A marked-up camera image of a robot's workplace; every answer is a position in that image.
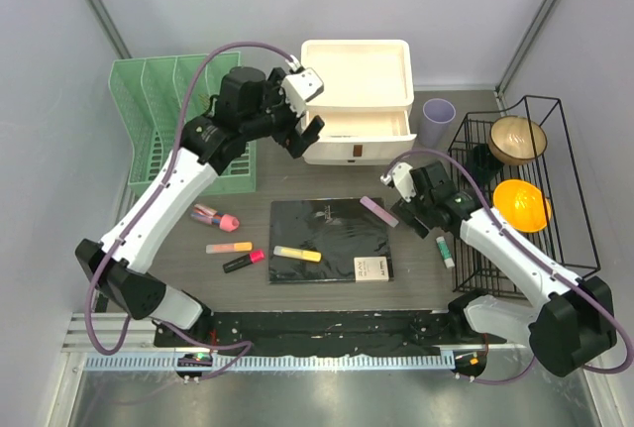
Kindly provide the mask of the white drawer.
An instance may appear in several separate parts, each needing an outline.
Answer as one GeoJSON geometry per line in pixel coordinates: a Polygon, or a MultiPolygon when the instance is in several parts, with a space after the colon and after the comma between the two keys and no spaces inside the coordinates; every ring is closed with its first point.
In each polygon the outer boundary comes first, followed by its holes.
{"type": "Polygon", "coordinates": [[[417,137],[407,111],[324,112],[319,140],[303,155],[320,160],[393,160],[417,137]]]}
{"type": "Polygon", "coordinates": [[[382,165],[383,167],[387,166],[387,164],[391,161],[391,159],[387,160],[364,160],[364,159],[353,159],[353,160],[320,160],[315,158],[303,158],[307,164],[313,165],[336,165],[336,166],[378,166],[382,165]]]}

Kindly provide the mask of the green glue stick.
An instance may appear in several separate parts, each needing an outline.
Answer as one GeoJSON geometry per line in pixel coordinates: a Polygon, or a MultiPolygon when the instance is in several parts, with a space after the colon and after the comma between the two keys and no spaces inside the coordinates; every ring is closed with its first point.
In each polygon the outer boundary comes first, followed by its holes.
{"type": "Polygon", "coordinates": [[[453,269],[456,265],[455,265],[454,259],[452,257],[452,254],[446,239],[443,236],[439,236],[436,238],[436,244],[439,249],[445,268],[453,269]]]}

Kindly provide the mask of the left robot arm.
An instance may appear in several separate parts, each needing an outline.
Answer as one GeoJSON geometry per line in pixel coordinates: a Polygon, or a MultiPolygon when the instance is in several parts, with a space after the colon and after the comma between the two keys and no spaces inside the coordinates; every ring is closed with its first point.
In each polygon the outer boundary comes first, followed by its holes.
{"type": "Polygon", "coordinates": [[[150,275],[155,255],[185,210],[249,142],[271,137],[295,159],[316,143],[321,118],[303,131],[297,125],[323,90],[312,68],[276,68],[270,74],[231,69],[207,112],[184,125],[176,149],[128,214],[100,241],[84,239],[77,246],[75,255],[92,287],[131,318],[155,319],[176,328],[188,346],[203,345],[211,333],[209,309],[150,275]]]}

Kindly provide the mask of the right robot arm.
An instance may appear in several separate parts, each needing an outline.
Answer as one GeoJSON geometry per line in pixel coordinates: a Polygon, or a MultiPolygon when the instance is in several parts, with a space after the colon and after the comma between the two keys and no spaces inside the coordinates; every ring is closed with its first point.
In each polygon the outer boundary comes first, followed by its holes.
{"type": "Polygon", "coordinates": [[[397,162],[380,178],[397,190],[399,210],[423,233],[440,228],[488,259],[526,297],[525,306],[473,292],[447,319],[453,339],[491,334],[529,348],[551,374],[564,377],[613,348],[609,286],[583,279],[520,235],[477,186],[459,189],[435,161],[414,168],[397,162]]]}

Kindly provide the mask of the black cup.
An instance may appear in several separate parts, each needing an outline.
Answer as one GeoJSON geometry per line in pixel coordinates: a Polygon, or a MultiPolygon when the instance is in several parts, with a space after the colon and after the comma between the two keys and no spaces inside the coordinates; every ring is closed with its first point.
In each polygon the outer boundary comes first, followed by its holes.
{"type": "Polygon", "coordinates": [[[467,152],[465,168],[478,186],[489,184],[503,167],[504,163],[495,157],[487,144],[476,145],[467,152]]]}

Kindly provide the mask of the purple cup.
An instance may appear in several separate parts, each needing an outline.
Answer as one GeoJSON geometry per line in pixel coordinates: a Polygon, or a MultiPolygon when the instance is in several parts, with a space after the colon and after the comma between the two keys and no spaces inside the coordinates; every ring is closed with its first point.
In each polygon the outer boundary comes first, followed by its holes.
{"type": "Polygon", "coordinates": [[[424,147],[433,148],[440,142],[456,117],[456,108],[448,100],[433,98],[422,108],[419,137],[424,147]]]}

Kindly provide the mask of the white drawer cabinet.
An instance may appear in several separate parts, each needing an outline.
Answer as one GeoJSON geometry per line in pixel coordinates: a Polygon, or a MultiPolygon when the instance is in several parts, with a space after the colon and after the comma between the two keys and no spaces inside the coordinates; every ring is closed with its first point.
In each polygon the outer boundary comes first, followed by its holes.
{"type": "Polygon", "coordinates": [[[410,112],[414,87],[410,47],[403,40],[308,40],[301,63],[324,91],[307,104],[302,125],[324,112],[410,112]]]}

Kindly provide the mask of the orange bowl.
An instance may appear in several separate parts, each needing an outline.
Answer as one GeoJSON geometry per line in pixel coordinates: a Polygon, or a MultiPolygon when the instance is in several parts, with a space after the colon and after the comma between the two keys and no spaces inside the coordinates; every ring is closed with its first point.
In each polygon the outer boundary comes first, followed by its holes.
{"type": "Polygon", "coordinates": [[[528,181],[507,179],[493,191],[493,206],[517,231],[537,233],[544,230],[552,217],[550,200],[528,181]]]}

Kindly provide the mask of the black notebook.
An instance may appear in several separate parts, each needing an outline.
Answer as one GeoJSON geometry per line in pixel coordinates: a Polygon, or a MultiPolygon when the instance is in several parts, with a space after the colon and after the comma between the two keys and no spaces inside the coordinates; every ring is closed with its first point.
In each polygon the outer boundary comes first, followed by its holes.
{"type": "Polygon", "coordinates": [[[354,258],[386,257],[394,278],[390,227],[360,198],[273,201],[270,204],[268,281],[272,284],[355,282],[354,258]],[[275,246],[318,252],[320,263],[277,257],[275,246]]]}

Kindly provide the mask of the wooden bowl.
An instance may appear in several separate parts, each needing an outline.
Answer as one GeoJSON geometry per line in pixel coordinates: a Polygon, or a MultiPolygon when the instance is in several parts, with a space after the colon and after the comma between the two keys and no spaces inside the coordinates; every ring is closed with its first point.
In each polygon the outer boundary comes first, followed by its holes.
{"type": "Polygon", "coordinates": [[[508,165],[523,165],[539,157],[547,148],[543,129],[530,119],[505,116],[490,127],[487,144],[491,153],[508,165]]]}

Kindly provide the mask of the yellow highlighter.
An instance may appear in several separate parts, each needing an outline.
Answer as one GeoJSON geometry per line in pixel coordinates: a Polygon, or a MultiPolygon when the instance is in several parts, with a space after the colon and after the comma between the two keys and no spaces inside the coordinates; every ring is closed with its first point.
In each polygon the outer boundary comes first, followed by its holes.
{"type": "Polygon", "coordinates": [[[273,254],[277,257],[300,260],[310,263],[320,263],[322,259],[322,255],[318,252],[294,249],[283,246],[275,246],[273,248],[273,254]]]}

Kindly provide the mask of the pink capped pen bundle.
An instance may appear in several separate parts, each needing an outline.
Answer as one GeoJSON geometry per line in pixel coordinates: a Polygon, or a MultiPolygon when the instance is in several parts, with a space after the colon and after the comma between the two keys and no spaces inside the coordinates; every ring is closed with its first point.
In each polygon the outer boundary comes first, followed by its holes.
{"type": "Polygon", "coordinates": [[[226,233],[234,232],[240,227],[240,221],[237,217],[219,212],[203,204],[195,204],[190,217],[207,226],[217,227],[226,233]]]}

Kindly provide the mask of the black pink highlighter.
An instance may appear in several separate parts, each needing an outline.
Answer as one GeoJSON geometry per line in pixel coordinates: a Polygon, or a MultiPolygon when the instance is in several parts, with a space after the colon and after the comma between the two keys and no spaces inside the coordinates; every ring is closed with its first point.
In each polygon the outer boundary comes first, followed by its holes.
{"type": "Polygon", "coordinates": [[[262,262],[264,259],[265,254],[262,250],[252,251],[244,256],[240,256],[223,264],[223,272],[230,273],[238,269],[262,262]]]}

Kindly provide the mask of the green file organizer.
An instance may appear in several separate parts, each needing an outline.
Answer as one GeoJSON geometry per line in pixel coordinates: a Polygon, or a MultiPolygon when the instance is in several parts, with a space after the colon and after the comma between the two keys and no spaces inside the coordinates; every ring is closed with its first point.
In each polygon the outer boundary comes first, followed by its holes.
{"type": "MultiPolygon", "coordinates": [[[[205,54],[120,59],[113,62],[109,89],[133,147],[128,186],[142,196],[157,177],[171,151],[177,119],[187,87],[205,54]]],[[[240,52],[215,57],[197,80],[185,122],[204,113],[209,98],[218,94],[222,77],[241,65],[240,52]]],[[[257,147],[248,143],[201,195],[244,194],[256,191],[257,147]]]]}

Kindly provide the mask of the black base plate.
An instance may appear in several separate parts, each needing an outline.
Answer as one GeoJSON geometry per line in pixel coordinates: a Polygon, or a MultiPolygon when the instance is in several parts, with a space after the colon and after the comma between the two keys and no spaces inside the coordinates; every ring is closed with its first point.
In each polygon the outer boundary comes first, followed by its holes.
{"type": "Polygon", "coordinates": [[[452,313],[431,310],[216,312],[188,335],[222,346],[247,340],[252,356],[296,358],[437,355],[446,345],[505,342],[472,331],[452,313]]]}

